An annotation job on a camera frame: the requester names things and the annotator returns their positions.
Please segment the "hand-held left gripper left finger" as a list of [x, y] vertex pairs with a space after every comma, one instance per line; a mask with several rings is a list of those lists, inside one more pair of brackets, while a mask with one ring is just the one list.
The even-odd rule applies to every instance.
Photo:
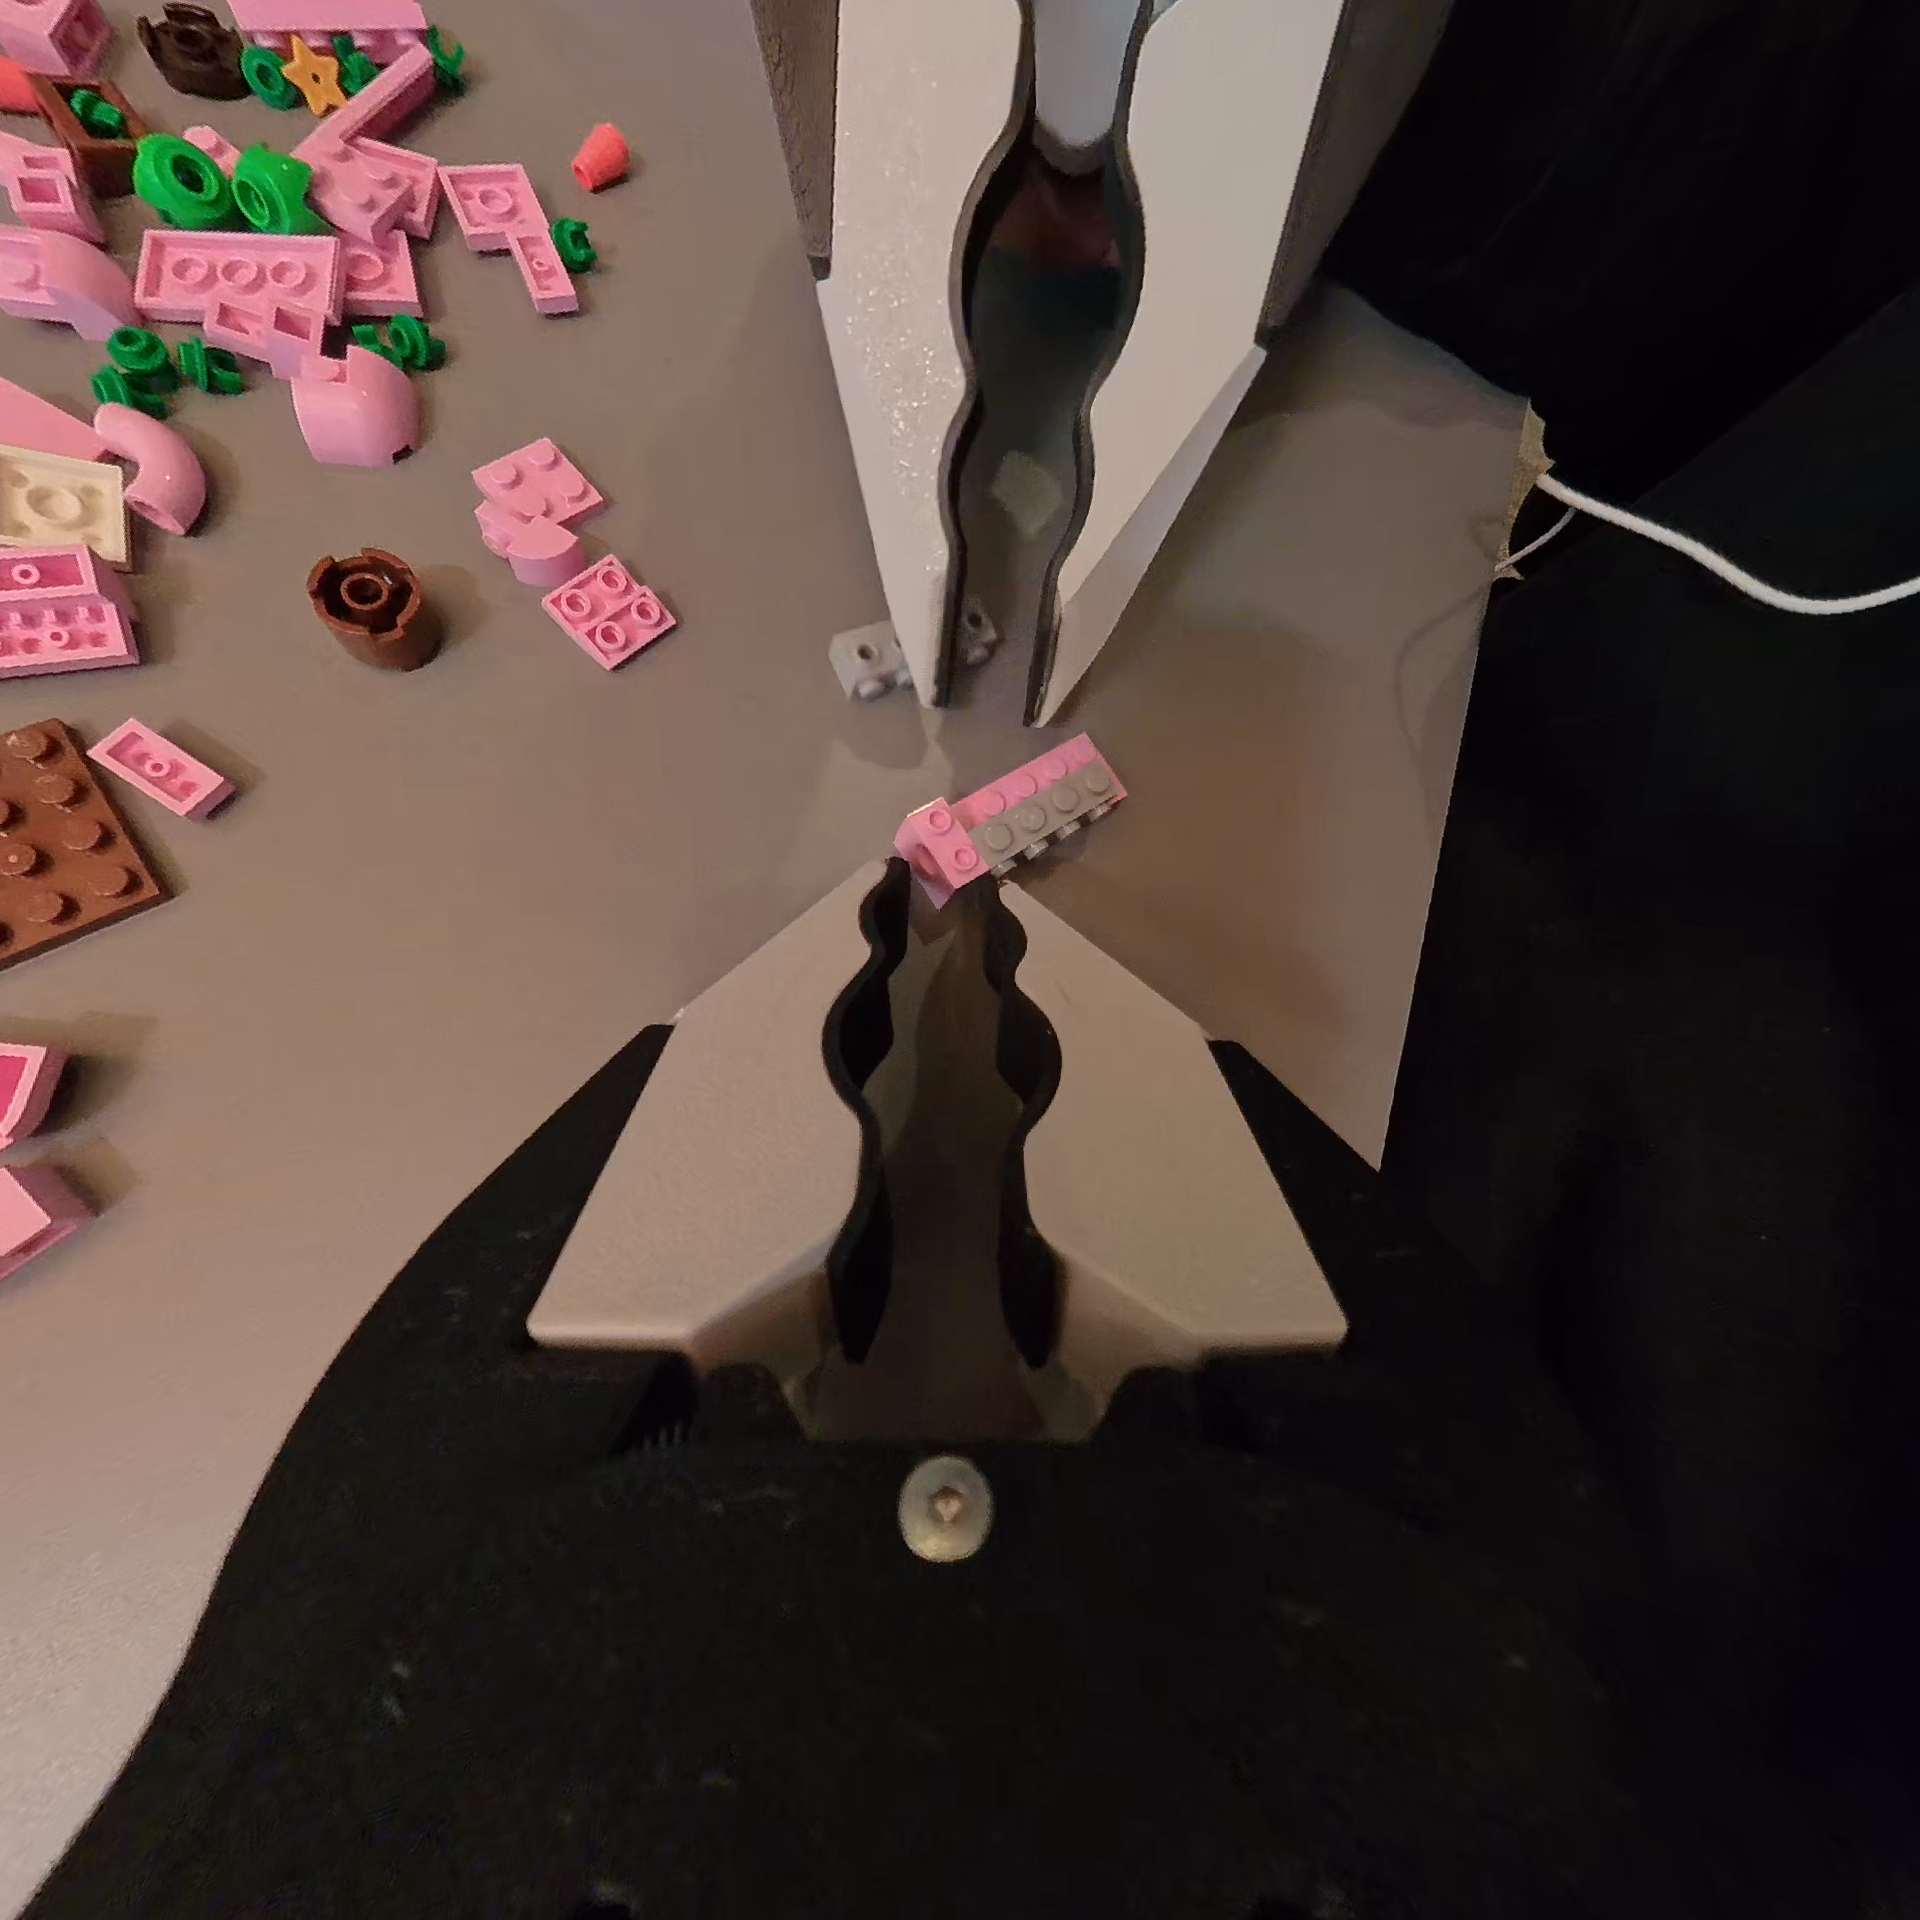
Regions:
[[909, 877], [870, 862], [681, 1009], [528, 1317], [563, 1352], [868, 1359], [893, 1218], [868, 1085]]

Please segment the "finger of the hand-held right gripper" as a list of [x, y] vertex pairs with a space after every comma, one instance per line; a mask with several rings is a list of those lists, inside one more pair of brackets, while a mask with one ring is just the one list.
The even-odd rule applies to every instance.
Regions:
[[918, 702], [961, 639], [976, 225], [1033, 118], [1019, 2], [752, 2], [880, 590]]
[[1446, 2], [1139, 6], [1099, 163], [1115, 325], [1072, 413], [1023, 721], [1060, 719], [1445, 38]]

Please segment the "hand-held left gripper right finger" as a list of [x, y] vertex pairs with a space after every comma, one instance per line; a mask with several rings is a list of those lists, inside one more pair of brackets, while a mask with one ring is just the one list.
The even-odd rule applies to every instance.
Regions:
[[1349, 1320], [1205, 1030], [1004, 882], [983, 973], [1017, 1103], [999, 1307], [1072, 1387], [1229, 1354], [1328, 1354]]

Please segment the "grey studded toy brick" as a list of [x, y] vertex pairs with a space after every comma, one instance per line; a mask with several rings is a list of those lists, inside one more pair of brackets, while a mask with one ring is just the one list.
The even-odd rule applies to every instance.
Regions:
[[[958, 618], [955, 671], [969, 673], [992, 662], [999, 645], [997, 622], [971, 594]], [[912, 689], [912, 675], [889, 619], [832, 635], [828, 658], [841, 690], [854, 702], [875, 702], [893, 690]]]

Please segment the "pink and grey brick assembly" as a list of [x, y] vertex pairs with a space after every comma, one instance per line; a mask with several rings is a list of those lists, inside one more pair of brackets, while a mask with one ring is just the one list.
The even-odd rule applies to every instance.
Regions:
[[893, 853], [926, 902], [944, 909], [977, 881], [1009, 878], [1125, 801], [1107, 755], [1079, 735], [960, 801], [916, 808], [895, 831]]

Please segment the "brown round toy brick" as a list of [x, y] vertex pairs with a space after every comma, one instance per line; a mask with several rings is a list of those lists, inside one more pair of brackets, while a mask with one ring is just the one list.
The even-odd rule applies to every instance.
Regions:
[[398, 555], [366, 546], [317, 561], [303, 581], [316, 618], [359, 663], [414, 673], [440, 653], [443, 618], [415, 571]]

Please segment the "pile of pink toy bricks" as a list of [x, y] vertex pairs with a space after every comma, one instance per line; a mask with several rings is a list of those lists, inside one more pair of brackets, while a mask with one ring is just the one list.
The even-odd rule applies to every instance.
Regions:
[[4, 229], [4, 1352], [325, 1256], [613, 1015], [661, 803], [551, 583], [659, 504], [639, 213], [581, 309], [537, 181], [153, 133], [123, 248]]

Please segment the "brown studded plate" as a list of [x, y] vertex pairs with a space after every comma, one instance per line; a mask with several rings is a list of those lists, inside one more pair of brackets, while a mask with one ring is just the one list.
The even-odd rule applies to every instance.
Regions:
[[1, 969], [167, 902], [158, 871], [56, 719], [1, 735]]

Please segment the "dark brown small round piece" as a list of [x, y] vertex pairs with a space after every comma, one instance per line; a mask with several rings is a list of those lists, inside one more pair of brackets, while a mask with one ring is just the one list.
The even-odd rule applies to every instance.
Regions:
[[209, 7], [161, 2], [156, 16], [134, 23], [134, 33], [171, 90], [213, 103], [249, 97], [249, 46]]

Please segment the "cream square toy plate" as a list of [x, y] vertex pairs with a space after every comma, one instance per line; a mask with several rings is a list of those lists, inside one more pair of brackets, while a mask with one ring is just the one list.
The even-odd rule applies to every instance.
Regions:
[[1, 446], [1, 546], [84, 544], [115, 570], [131, 568], [123, 469], [22, 446]]

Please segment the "small brown frame piece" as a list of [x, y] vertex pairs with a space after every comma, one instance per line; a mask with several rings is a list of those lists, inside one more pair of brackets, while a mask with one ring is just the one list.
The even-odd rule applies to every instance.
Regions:
[[[53, 133], [53, 139], [69, 152], [88, 192], [104, 202], [131, 198], [136, 143], [153, 129], [125, 93], [111, 81], [62, 81], [33, 73], [28, 75], [28, 85], [36, 114]], [[81, 126], [71, 106], [71, 97], [77, 90], [96, 93], [110, 109], [120, 113], [125, 122], [120, 136], [94, 136]]]

